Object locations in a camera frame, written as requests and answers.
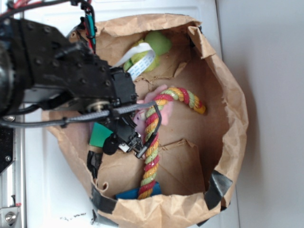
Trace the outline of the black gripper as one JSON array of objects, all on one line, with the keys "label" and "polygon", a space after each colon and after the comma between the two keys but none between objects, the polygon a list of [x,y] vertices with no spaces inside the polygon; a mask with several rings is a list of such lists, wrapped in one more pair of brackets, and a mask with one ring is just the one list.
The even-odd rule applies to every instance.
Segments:
[{"label": "black gripper", "polygon": [[145,146],[140,135],[136,132],[136,124],[131,116],[123,116],[118,119],[109,119],[103,122],[103,126],[112,133],[103,144],[103,152],[113,155],[118,149],[124,152],[134,151],[135,156],[140,159],[145,152]]}]

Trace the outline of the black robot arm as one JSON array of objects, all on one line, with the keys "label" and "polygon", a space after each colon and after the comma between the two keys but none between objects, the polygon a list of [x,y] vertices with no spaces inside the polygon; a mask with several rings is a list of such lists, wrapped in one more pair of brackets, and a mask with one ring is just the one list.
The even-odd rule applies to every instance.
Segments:
[{"label": "black robot arm", "polygon": [[139,108],[131,75],[109,66],[83,42],[71,43],[56,28],[25,19],[0,23],[0,115],[36,109],[77,111],[77,117],[23,127],[100,122],[112,131],[104,152],[146,150],[132,117]]}]

